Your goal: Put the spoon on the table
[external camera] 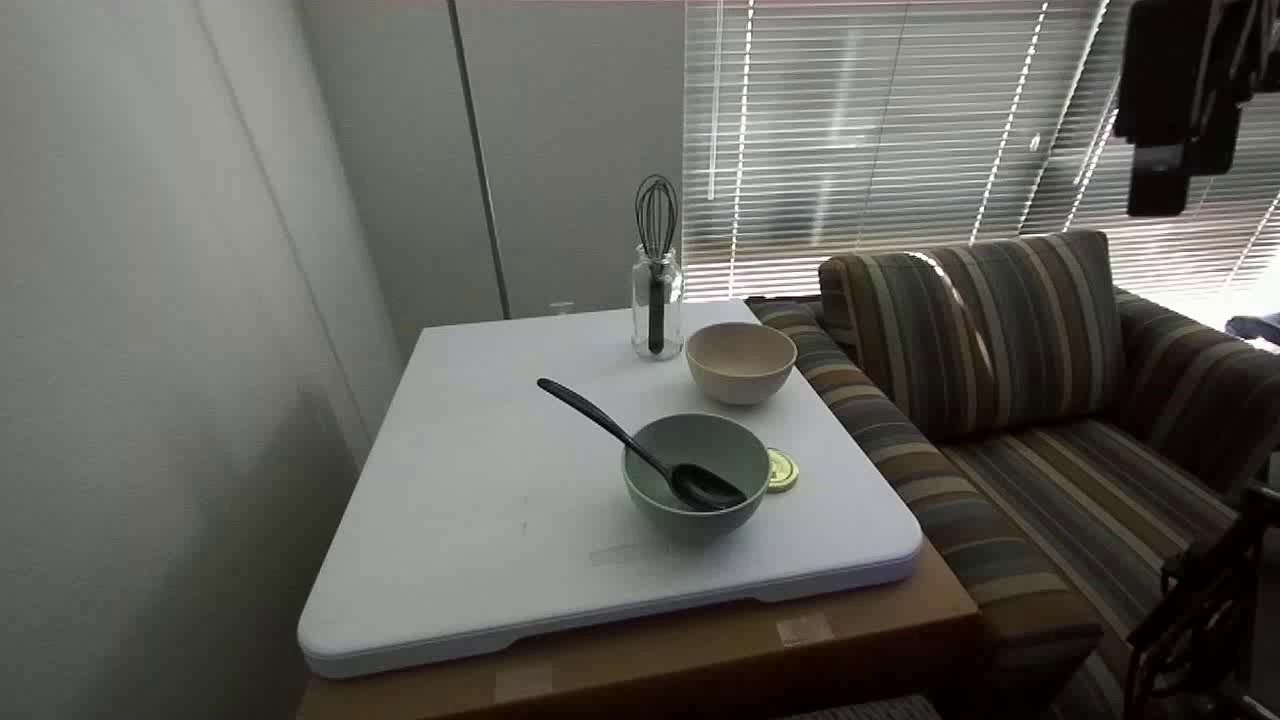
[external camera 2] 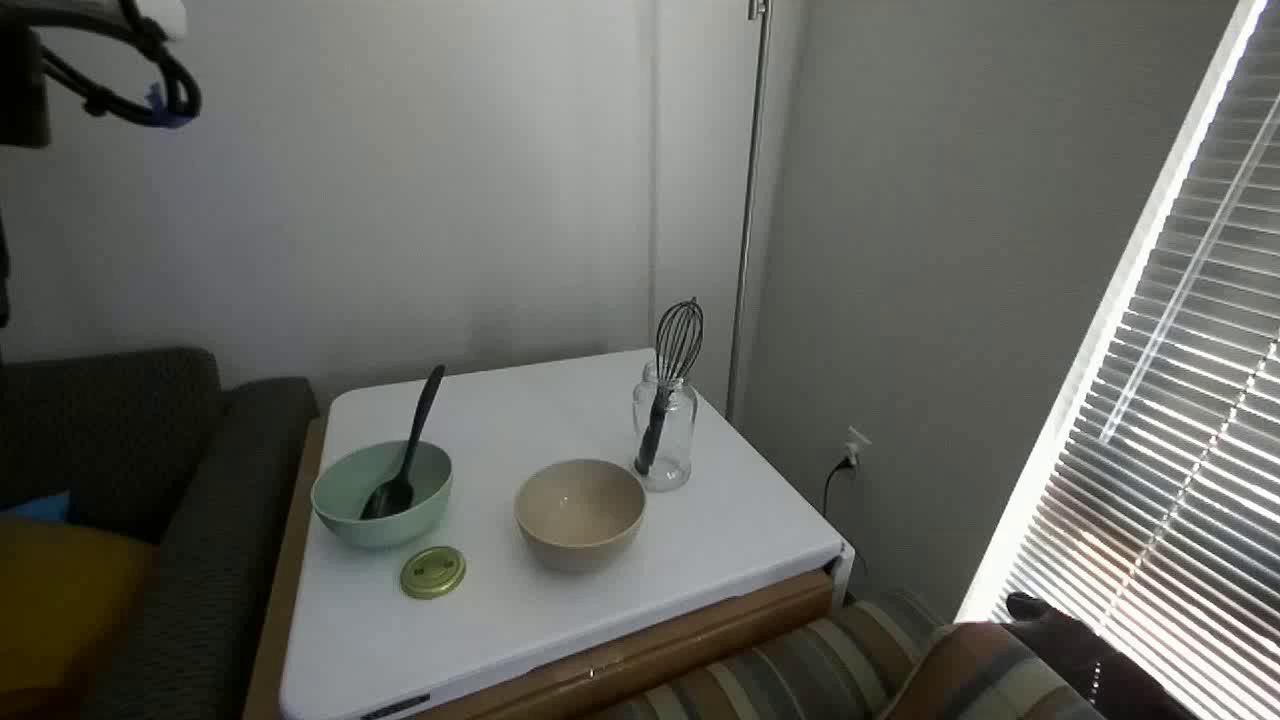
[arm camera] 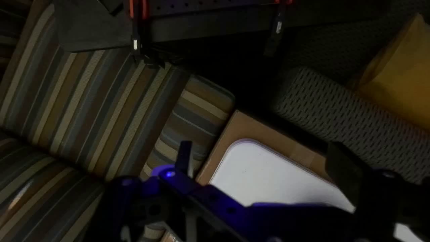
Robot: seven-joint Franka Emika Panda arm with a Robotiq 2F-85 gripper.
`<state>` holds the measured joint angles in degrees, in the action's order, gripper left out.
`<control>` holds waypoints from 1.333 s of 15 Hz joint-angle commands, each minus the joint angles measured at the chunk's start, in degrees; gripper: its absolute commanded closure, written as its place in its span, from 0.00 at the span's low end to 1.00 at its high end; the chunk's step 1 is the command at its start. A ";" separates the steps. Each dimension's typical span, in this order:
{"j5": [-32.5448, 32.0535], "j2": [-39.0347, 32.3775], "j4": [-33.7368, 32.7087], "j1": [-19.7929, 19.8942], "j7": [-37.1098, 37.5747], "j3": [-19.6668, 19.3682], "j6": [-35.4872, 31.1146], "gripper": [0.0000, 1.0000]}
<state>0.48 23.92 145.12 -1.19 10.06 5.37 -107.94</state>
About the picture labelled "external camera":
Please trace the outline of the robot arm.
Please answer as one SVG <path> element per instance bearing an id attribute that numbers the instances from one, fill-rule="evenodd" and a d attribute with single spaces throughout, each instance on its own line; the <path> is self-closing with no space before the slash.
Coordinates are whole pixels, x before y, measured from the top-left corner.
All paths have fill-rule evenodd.
<path id="1" fill-rule="evenodd" d="M 1116 96 L 1129 212 L 1181 214 L 1194 174 L 1235 164 L 1242 102 L 1277 88 L 1280 0 L 1137 0 Z"/>

